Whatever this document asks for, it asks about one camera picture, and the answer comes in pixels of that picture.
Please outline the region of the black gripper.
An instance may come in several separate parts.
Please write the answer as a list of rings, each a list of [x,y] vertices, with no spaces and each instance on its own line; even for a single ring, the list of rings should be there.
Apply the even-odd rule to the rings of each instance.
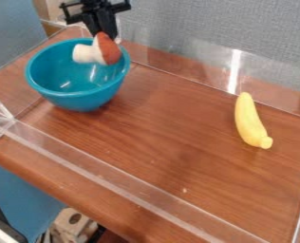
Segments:
[[[79,6],[81,11],[71,13],[70,8]],[[113,4],[110,0],[70,0],[62,2],[59,8],[63,11],[63,19],[69,25],[83,21],[93,36],[102,31],[114,40],[118,35],[114,15],[132,9],[130,0]]]

